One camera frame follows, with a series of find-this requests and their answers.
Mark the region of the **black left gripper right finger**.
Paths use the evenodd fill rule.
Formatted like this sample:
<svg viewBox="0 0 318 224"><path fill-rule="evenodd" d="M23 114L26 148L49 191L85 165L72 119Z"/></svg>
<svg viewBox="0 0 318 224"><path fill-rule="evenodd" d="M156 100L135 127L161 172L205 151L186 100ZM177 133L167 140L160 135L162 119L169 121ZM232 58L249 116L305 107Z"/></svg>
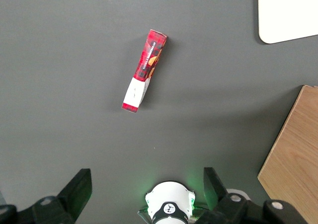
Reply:
<svg viewBox="0 0 318 224"><path fill-rule="evenodd" d="M241 194L229 193L215 169L203 171L204 195L208 210L197 224L306 224L307 221L288 202L266 200L259 206Z"/></svg>

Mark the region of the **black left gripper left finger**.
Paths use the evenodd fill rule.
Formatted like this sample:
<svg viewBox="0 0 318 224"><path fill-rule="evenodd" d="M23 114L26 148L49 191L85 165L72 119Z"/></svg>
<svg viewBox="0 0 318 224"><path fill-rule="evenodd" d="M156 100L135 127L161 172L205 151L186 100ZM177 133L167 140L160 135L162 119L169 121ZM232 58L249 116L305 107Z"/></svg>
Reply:
<svg viewBox="0 0 318 224"><path fill-rule="evenodd" d="M1 205L2 224L75 224L92 194L91 170L81 169L56 196L46 196L18 211Z"/></svg>

